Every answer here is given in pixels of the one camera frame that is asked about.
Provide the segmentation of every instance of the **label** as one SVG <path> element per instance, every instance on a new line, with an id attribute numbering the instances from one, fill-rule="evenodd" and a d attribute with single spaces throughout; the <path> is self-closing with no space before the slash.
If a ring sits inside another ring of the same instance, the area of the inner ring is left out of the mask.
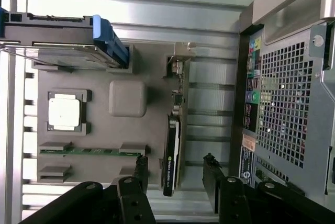
<path id="1" fill-rule="evenodd" d="M 251 40 L 249 43 L 249 56 L 252 58 L 248 77 L 256 77 L 261 75 L 261 49 L 262 39 L 258 37 L 256 40 Z"/>
<path id="2" fill-rule="evenodd" d="M 247 91 L 252 91 L 253 89 L 253 82 L 254 82 L 254 79 L 252 77 L 249 77 L 247 79 Z"/>
<path id="3" fill-rule="evenodd" d="M 243 127 L 252 132 L 256 132 L 258 105 L 246 103 L 244 108 Z"/>
<path id="4" fill-rule="evenodd" d="M 172 158 L 171 156 L 168 157 L 168 162 L 167 162 L 167 177 L 166 177 L 166 186 L 167 187 L 170 187 L 171 186 L 171 178 L 172 178 L 172 166 L 171 166 L 171 163 L 173 162 L 172 161 Z"/>
<path id="5" fill-rule="evenodd" d="M 239 177 L 249 186 L 251 186 L 253 158 L 253 152 L 245 147 L 241 147 Z"/>
<path id="6" fill-rule="evenodd" d="M 254 152 L 256 148 L 256 140 L 255 138 L 243 134 L 242 146 L 248 148 L 250 151 Z"/>

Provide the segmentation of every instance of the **perforated metal panel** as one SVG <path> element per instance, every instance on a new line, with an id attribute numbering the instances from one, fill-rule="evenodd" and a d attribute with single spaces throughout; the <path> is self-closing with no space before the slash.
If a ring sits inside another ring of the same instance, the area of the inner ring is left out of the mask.
<path id="1" fill-rule="evenodd" d="M 258 144 L 303 168 L 313 61 L 299 42 L 262 55 Z"/>
<path id="2" fill-rule="evenodd" d="M 281 172 L 280 170 L 278 170 L 277 168 L 275 168 L 273 165 L 271 165 L 269 162 L 266 162 L 265 160 L 263 160 L 260 157 L 257 157 L 257 161 L 264 166 L 265 168 L 267 168 L 269 171 L 271 171 L 272 173 L 276 174 L 278 177 L 282 178 L 284 181 L 289 181 L 289 178 L 286 174 L 284 174 L 283 172 Z"/>

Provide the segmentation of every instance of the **metal mesh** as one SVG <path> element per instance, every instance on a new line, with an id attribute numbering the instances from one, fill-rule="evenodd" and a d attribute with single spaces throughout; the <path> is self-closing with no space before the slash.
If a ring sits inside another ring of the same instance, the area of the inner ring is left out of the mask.
<path id="1" fill-rule="evenodd" d="M 258 144 L 303 168 L 313 61 L 304 42 L 262 55 Z"/>
<path id="2" fill-rule="evenodd" d="M 272 173 L 276 174 L 278 177 L 282 178 L 284 181 L 289 181 L 289 178 L 286 174 L 282 173 L 281 171 L 277 170 L 273 165 L 269 164 L 262 158 L 258 157 L 257 161 L 262 164 L 265 168 L 267 168 Z"/>

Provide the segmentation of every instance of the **blue drive handle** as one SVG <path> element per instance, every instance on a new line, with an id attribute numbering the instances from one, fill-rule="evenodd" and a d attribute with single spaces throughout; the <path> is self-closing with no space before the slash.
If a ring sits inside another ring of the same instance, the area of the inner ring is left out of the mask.
<path id="1" fill-rule="evenodd" d="M 116 55 L 124 65 L 128 65 L 129 51 L 113 31 L 110 22 L 102 19 L 100 15 L 93 16 L 93 40 L 105 43 L 108 55 Z"/>

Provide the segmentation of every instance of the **white chip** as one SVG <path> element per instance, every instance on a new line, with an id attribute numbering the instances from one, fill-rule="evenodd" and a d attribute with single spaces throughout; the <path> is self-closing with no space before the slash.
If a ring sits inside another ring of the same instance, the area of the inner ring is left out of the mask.
<path id="1" fill-rule="evenodd" d="M 76 127 L 79 125 L 80 102 L 77 99 L 51 98 L 49 100 L 49 124 Z"/>

